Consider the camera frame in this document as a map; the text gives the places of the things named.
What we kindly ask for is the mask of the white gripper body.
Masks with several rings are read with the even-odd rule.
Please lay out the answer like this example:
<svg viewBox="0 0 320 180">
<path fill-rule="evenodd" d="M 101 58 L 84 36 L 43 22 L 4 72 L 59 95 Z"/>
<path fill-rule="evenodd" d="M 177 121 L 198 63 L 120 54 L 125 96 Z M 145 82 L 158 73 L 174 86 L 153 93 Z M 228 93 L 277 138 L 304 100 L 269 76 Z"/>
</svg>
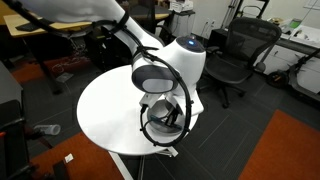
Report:
<svg viewBox="0 0 320 180">
<path fill-rule="evenodd" d="M 153 113 L 169 111 L 171 108 L 177 109 L 180 115 L 186 114 L 186 99 L 184 95 L 176 95 L 171 92 L 164 94 L 145 93 L 139 104 L 147 104 Z M 191 114 L 198 115 L 202 113 L 204 107 L 197 93 L 191 94 Z"/>
</svg>

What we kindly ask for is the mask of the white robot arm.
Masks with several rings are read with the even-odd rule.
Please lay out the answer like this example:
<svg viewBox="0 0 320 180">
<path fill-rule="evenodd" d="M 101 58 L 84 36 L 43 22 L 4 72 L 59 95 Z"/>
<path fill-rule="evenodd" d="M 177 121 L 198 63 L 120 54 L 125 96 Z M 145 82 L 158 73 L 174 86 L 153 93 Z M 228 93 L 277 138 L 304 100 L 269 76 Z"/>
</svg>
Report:
<svg viewBox="0 0 320 180">
<path fill-rule="evenodd" d="M 164 45 L 143 29 L 115 0 L 5 0 L 28 21 L 49 33 L 71 38 L 102 26 L 132 53 L 132 82 L 152 110 L 160 95 L 186 120 L 203 112 L 196 83 L 205 51 L 196 40 L 181 36 Z"/>
</svg>

